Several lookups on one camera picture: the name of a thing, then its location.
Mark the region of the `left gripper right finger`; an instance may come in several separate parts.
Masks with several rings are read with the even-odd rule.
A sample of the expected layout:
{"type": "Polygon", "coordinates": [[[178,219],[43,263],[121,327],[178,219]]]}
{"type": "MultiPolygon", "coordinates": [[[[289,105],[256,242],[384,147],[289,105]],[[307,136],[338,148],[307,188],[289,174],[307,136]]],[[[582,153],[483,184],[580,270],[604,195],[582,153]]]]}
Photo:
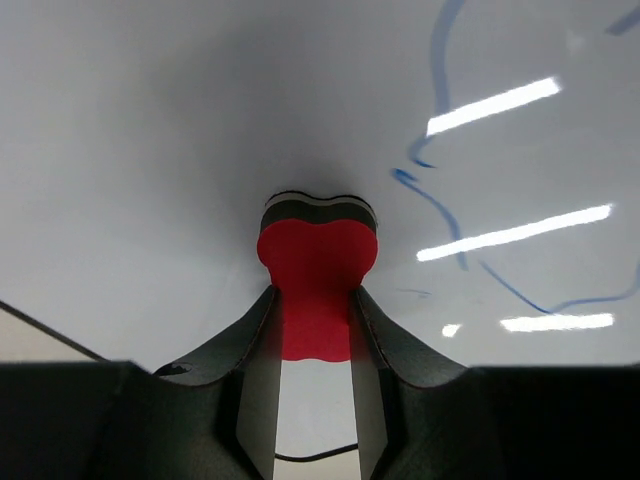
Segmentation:
{"type": "Polygon", "coordinates": [[[447,385],[466,368],[419,340],[382,310],[365,288],[349,296],[349,343],[360,475],[440,474],[429,451],[446,437],[447,385]]]}

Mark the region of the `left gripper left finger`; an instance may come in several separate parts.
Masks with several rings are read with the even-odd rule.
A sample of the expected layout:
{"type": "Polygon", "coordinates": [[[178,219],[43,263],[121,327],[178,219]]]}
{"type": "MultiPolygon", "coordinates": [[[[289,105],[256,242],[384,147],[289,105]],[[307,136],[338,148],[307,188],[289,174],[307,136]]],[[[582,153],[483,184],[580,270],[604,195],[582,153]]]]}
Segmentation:
{"type": "Polygon", "coordinates": [[[268,287],[239,320],[155,371],[176,387],[163,405],[163,477],[273,477],[282,349],[281,297],[268,287]]]}

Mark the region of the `red whiteboard eraser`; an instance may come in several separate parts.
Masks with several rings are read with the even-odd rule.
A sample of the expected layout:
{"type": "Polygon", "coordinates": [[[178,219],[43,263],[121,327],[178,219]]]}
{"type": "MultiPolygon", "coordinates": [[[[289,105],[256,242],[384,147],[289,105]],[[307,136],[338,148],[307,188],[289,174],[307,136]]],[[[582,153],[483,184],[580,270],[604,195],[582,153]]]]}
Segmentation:
{"type": "Polygon", "coordinates": [[[351,359],[349,298],[378,255],[372,207],[354,195],[288,190],[265,204],[257,255],[279,291],[283,359],[351,359]]]}

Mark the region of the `white whiteboard black rim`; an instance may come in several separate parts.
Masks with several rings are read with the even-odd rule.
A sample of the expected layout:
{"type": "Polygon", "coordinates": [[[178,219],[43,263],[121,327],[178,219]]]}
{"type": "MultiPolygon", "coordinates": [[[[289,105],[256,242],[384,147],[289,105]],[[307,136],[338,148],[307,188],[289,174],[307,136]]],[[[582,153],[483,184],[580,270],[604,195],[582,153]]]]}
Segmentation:
{"type": "Polygon", "coordinates": [[[354,194],[365,286],[469,365],[639,362],[635,1],[5,1],[1,358],[155,369],[354,194]]]}

